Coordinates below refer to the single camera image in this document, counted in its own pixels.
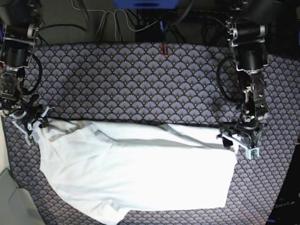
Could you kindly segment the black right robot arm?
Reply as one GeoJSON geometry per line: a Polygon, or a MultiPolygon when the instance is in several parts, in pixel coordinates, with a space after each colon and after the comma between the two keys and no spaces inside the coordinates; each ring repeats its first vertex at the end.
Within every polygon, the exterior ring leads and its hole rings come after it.
{"type": "Polygon", "coordinates": [[[33,54],[42,22],[43,6],[38,0],[2,0],[0,22],[0,111],[12,119],[12,124],[24,134],[27,144],[38,142],[38,128],[44,123],[49,107],[38,104],[35,93],[41,82],[43,69],[33,54]],[[34,60],[38,77],[31,90],[24,87],[25,69],[34,60]]]}

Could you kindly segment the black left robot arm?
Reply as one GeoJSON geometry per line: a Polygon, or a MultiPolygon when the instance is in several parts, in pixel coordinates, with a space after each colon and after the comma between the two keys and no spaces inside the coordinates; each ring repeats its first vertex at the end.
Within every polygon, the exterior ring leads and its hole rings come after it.
{"type": "Polygon", "coordinates": [[[254,0],[249,3],[240,0],[238,3],[236,14],[225,22],[232,55],[222,62],[232,59],[239,73],[241,93],[238,99],[224,97],[238,104],[241,114],[237,122],[221,126],[219,137],[225,147],[242,147],[246,158],[251,160],[260,156],[258,143],[263,133],[263,121],[269,115],[263,76],[263,68],[268,65],[265,46],[267,24],[272,20],[273,10],[279,9],[281,2],[254,0]]]}

